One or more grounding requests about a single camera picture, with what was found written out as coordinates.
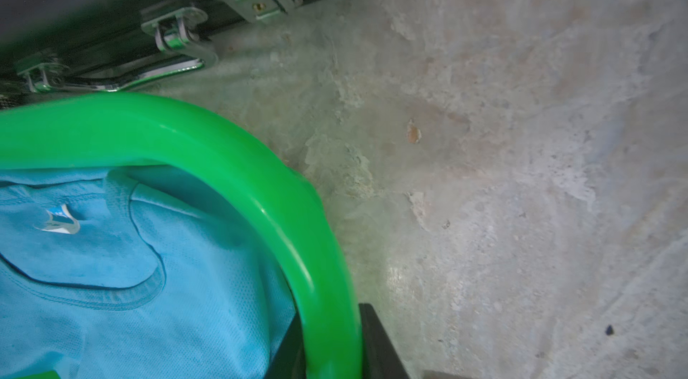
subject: green plastic basket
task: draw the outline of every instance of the green plastic basket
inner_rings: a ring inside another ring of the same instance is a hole
[[[2,169],[152,164],[198,177],[257,229],[294,294],[309,379],[359,379],[360,314],[322,202],[251,134],[200,107],[140,93],[0,111]]]

